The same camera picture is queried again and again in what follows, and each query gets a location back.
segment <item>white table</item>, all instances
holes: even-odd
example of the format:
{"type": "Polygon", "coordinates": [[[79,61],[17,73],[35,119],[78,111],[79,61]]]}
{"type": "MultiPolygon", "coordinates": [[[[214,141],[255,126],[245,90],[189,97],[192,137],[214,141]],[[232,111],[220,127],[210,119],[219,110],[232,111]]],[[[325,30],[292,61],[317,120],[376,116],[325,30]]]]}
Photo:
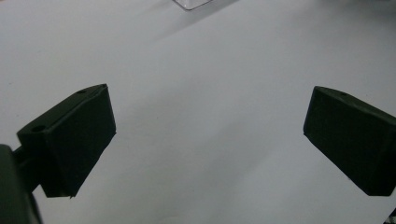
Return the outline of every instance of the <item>white table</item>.
{"type": "Polygon", "coordinates": [[[48,224],[381,224],[303,135],[314,86],[396,115],[396,2],[0,2],[0,143],[107,83],[118,133],[48,224]]]}

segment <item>transparent container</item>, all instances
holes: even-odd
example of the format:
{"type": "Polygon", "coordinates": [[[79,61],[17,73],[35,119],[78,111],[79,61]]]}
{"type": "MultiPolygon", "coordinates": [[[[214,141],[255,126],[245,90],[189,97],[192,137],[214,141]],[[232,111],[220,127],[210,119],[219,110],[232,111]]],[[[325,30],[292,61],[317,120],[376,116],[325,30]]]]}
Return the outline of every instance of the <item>transparent container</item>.
{"type": "Polygon", "coordinates": [[[192,10],[212,0],[174,0],[174,1],[177,2],[179,5],[181,5],[182,7],[184,7],[185,9],[192,10]]]}

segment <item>gray surface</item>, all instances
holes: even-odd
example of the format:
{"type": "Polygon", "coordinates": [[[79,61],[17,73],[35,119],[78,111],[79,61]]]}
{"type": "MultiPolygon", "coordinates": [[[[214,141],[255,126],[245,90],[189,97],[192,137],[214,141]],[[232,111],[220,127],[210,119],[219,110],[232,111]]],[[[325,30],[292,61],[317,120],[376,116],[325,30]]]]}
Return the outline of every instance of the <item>gray surface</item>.
{"type": "Polygon", "coordinates": [[[0,2],[0,142],[107,83],[118,134],[76,198],[35,191],[49,224],[382,223],[303,136],[315,85],[396,115],[396,3],[0,2]]]}

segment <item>screw hole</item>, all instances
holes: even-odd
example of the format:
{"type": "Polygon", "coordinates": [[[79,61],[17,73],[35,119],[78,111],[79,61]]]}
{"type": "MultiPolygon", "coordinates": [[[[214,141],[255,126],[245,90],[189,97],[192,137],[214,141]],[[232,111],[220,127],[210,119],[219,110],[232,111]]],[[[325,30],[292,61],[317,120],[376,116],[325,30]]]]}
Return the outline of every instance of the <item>screw hole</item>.
{"type": "Polygon", "coordinates": [[[43,131],[44,129],[46,129],[46,126],[44,126],[44,125],[38,125],[38,126],[35,126],[35,127],[32,129],[32,132],[33,132],[33,133],[38,133],[38,132],[43,131]]]}

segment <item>white object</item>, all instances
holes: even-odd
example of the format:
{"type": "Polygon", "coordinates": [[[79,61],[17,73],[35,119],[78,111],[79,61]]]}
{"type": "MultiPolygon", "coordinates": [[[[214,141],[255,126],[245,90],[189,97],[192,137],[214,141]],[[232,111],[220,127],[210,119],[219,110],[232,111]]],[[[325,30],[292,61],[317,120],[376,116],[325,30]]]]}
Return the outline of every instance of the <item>white object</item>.
{"type": "Polygon", "coordinates": [[[194,9],[212,0],[175,0],[179,5],[186,8],[187,10],[194,9]]]}

